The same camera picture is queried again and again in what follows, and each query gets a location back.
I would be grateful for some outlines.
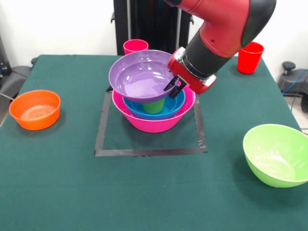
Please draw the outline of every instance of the red cup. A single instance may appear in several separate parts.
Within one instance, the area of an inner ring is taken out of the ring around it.
[[[237,70],[243,74],[252,74],[260,62],[264,47],[256,42],[249,43],[239,51]]]
[[[124,53],[130,54],[135,51],[143,51],[149,49],[149,44],[141,39],[131,39],[123,44]]]

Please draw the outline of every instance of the white wall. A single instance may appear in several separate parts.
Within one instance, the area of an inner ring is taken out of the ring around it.
[[[268,25],[255,39],[276,79],[283,61],[308,68],[306,0],[277,0]],[[39,54],[116,54],[113,0],[0,0],[0,34],[12,65]],[[190,39],[202,24],[195,18]]]
[[[0,0],[11,65],[40,54],[116,54],[113,0]]]

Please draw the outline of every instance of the purple bowl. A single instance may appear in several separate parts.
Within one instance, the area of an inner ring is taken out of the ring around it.
[[[163,99],[173,89],[164,91],[174,77],[167,67],[170,58],[171,54],[156,50],[127,54],[110,68],[110,85],[133,102],[153,103]]]

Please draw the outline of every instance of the black tape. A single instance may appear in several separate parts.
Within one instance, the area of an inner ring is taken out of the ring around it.
[[[195,154],[195,153],[206,153],[206,139],[205,130],[203,125],[203,119],[200,109],[199,97],[196,96],[196,101],[193,106],[195,125],[198,137],[198,147],[196,148],[180,148],[180,149],[166,149],[166,150],[104,150],[103,144],[105,139],[105,132],[108,122],[108,114],[110,102],[112,99],[112,92],[106,92],[104,101],[101,120],[98,128],[95,144],[95,156],[162,156],[162,155],[184,155],[184,154]]]

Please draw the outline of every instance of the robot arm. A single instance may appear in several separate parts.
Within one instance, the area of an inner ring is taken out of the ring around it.
[[[214,75],[240,49],[248,45],[270,20],[276,0],[165,0],[171,6],[204,19],[186,49],[172,55],[168,67],[175,75],[166,86],[171,97],[188,84],[197,94],[216,81]]]

